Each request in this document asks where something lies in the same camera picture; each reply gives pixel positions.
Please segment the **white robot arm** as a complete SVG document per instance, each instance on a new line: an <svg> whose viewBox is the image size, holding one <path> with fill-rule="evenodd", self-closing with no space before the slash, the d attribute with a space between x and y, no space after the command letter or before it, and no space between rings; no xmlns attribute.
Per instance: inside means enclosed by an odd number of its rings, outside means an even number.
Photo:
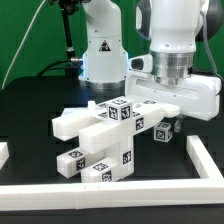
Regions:
<svg viewBox="0 0 224 224"><path fill-rule="evenodd" d="M194 67L197 45L220 29L222 0L85 0L87 49L81 83L98 89L124 86L105 104L111 122L138 131L165 117L208 121L219 113L221 77Z"/></svg>

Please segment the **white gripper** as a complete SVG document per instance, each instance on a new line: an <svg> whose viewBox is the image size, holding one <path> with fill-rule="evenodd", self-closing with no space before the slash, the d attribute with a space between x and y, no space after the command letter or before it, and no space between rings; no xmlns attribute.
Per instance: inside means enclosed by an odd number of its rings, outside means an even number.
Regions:
<svg viewBox="0 0 224 224"><path fill-rule="evenodd" d="M162 85L152 75L131 72L125 83L125 95L176 105L185 116L208 121L219 113L221 81L216 77L191 75L177 85ZM181 120L174 124L180 131Z"/></svg>

